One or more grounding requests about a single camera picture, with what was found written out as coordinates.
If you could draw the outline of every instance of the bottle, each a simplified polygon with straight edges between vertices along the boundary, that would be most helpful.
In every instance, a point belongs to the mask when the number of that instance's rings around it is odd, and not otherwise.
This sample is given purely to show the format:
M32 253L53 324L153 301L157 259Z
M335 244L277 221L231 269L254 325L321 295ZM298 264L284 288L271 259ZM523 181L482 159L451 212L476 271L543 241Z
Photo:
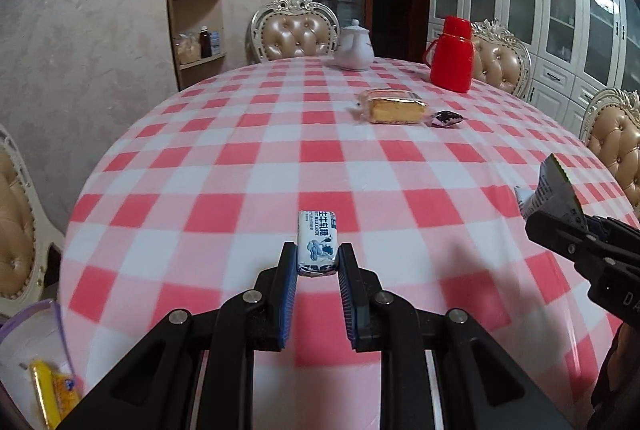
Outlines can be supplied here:
M206 27L200 29L200 57L211 57L211 39L209 38L209 31Z

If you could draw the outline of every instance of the tufted leather chair back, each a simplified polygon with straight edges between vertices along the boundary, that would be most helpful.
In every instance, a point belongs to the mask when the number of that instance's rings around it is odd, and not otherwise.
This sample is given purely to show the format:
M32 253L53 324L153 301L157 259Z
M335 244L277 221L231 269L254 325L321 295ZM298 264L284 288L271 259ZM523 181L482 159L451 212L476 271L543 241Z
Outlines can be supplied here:
M0 125L0 315L42 296L49 247L64 238L44 214L24 161Z
M606 88L587 107L580 140L604 164L640 212L640 98Z
M338 32L334 12L311 0L276 0L261 7L251 23L258 61L329 54L337 47Z
M498 20L472 24L476 50L472 77L521 99L531 88L531 58L527 47Z

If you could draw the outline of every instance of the yellow snack package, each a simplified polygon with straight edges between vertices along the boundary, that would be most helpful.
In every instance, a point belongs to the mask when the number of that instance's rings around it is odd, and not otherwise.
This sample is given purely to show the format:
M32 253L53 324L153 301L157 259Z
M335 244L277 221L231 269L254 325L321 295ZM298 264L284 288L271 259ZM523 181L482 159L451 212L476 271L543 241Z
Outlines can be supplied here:
M76 381L68 374L53 370L42 360L32 361L29 370L44 422L49 430L55 430L80 402Z

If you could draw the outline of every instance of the candy wrapper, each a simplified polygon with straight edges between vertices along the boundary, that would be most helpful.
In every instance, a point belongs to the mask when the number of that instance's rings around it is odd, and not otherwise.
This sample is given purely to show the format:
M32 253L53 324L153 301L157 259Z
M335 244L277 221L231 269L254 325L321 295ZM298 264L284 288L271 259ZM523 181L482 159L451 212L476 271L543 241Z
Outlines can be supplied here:
M415 124L429 116L427 103L415 92L374 88L358 95L362 116L370 123Z
M555 155L549 155L540 164L540 178L536 191L520 187L515 187L514 191L523 219L527 220L536 211L544 211L579 229L587 229L584 212L575 196L574 187Z
M338 231L332 211L298 214L298 274L323 276L338 269Z
M450 110L442 110L430 115L426 120L427 126L436 126L439 128L449 128L450 126L457 125L464 121L460 114L456 114Z

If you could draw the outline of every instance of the pink checkered tablecloth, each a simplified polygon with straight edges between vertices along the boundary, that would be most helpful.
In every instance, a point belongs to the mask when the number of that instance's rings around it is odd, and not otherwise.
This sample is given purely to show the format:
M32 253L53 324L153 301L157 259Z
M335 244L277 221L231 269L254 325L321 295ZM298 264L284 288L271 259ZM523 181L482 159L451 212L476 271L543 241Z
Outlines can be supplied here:
M199 313L249 289L296 240L300 209L329 209L362 267L416 307L473 314L574 421L619 323L572 264L527 240L512 187L558 153L590 215L638 225L609 172L572 134L487 84L425 82L377 59L246 66L169 98L89 177L66 236L60 301L91 389L171 309ZM359 120L366 88L410 89L466 121L451 129ZM346 337L336 275L299 278L287 349L258 353L257 429L378 427L380 359Z

